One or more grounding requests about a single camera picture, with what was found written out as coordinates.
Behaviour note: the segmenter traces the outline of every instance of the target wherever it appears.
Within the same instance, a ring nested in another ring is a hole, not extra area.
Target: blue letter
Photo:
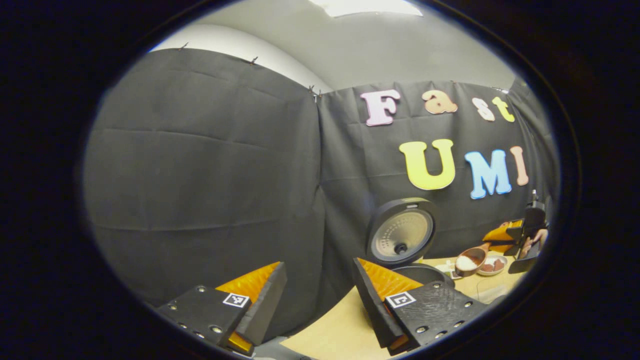
[[[491,195],[493,195],[494,189],[497,193],[511,191],[507,163],[504,161],[505,156],[504,151],[494,150],[491,154],[491,167],[489,167],[479,152],[472,151],[465,155],[465,160],[471,164],[471,173],[474,177],[474,191],[471,192],[471,199],[482,199],[486,195],[486,191],[482,187],[483,181]]]

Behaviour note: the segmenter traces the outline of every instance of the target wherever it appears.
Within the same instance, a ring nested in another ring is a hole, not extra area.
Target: ceiling light
[[[309,0],[320,6],[329,16],[355,13],[402,13],[422,16],[420,10],[405,0]]]

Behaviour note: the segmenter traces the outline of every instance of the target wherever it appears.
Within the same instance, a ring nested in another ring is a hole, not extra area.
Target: white wall
[[[189,43],[186,46],[187,49],[216,51],[247,61],[258,56],[256,64],[278,72],[304,87],[314,85],[316,93],[319,90],[323,93],[333,91],[322,79],[289,54],[263,39],[225,26],[209,24],[187,26],[151,51],[180,48],[187,42]]]

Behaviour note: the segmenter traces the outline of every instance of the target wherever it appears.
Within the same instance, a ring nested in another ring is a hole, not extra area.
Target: pink letter
[[[394,121],[394,118],[387,115],[385,110],[388,110],[390,114],[395,114],[396,102],[392,99],[385,99],[383,101],[382,98],[391,97],[395,100],[400,99],[400,93],[397,90],[366,92],[360,95],[360,97],[367,103],[367,109],[369,110],[367,126],[387,125]]]

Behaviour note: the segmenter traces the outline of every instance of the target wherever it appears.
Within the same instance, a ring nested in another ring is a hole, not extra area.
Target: wooden spoon
[[[486,260],[486,257],[488,255],[490,245],[490,242],[486,242],[480,246],[464,250],[462,254],[458,256],[458,258],[460,258],[461,256],[466,256],[471,259],[477,266],[472,270],[460,270],[458,268],[458,258],[456,258],[456,273],[462,277],[475,274],[484,265],[484,261]]]

